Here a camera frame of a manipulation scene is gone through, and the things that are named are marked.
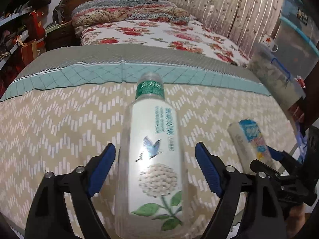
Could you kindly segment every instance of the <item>plastic bottle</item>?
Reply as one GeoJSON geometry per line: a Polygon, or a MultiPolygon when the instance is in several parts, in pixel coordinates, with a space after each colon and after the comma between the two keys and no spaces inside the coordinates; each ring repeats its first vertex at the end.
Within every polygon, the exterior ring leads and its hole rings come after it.
{"type": "Polygon", "coordinates": [[[146,73],[125,112],[118,159],[115,231],[128,238],[171,238],[188,226],[188,178],[176,110],[161,77],[146,73]]]}

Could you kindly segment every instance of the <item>mug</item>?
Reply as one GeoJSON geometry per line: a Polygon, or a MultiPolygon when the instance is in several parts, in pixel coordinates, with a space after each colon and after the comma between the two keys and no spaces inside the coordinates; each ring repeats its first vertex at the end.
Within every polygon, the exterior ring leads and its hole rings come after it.
{"type": "Polygon", "coordinates": [[[264,44],[265,46],[267,46],[271,52],[276,52],[278,50],[278,45],[275,43],[275,41],[270,37],[268,36],[267,34],[265,34],[263,36],[263,38],[261,39],[260,41],[261,44],[264,44]]]}

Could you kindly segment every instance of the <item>white flower illustration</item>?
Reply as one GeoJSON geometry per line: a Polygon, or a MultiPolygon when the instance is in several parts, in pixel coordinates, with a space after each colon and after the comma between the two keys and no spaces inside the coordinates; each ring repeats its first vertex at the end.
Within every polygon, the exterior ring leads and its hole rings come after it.
{"type": "Polygon", "coordinates": [[[175,190],[177,175],[172,168],[164,164],[155,164],[141,172],[138,181],[144,193],[156,198],[169,195],[175,190]]]}

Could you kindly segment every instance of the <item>patterned blanket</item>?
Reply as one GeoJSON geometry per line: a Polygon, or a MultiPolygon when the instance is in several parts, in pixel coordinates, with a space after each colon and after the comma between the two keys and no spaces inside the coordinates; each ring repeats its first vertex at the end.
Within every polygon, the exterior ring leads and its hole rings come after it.
{"type": "Polygon", "coordinates": [[[95,0],[83,3],[72,12],[75,34],[90,26],[124,20],[153,20],[187,25],[190,17],[184,9],[169,2],[152,0],[95,0]]]}
{"type": "Polygon", "coordinates": [[[240,67],[249,62],[234,42],[211,32],[199,21],[181,26],[150,20],[126,20],[90,26],[81,36],[81,45],[121,43],[188,51],[240,67]]]}

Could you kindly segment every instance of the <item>screw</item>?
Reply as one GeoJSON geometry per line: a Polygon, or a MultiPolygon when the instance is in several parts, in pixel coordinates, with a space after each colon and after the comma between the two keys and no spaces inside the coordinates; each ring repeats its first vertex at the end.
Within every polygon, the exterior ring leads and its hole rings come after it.
{"type": "Polygon", "coordinates": [[[259,172],[258,175],[261,178],[265,178],[266,177],[266,174],[264,172],[259,172]]]}
{"type": "Polygon", "coordinates": [[[235,168],[234,168],[233,166],[231,166],[231,165],[228,165],[228,166],[226,166],[226,170],[227,170],[228,172],[234,172],[234,171],[235,171],[235,168]]]}
{"type": "Polygon", "coordinates": [[[44,175],[44,177],[46,177],[46,178],[51,178],[53,175],[54,175],[53,172],[47,172],[47,173],[44,175]]]}
{"type": "Polygon", "coordinates": [[[85,170],[84,166],[79,166],[79,167],[77,167],[77,168],[75,169],[75,171],[76,171],[77,173],[82,173],[82,172],[84,172],[84,170],[85,170]]]}

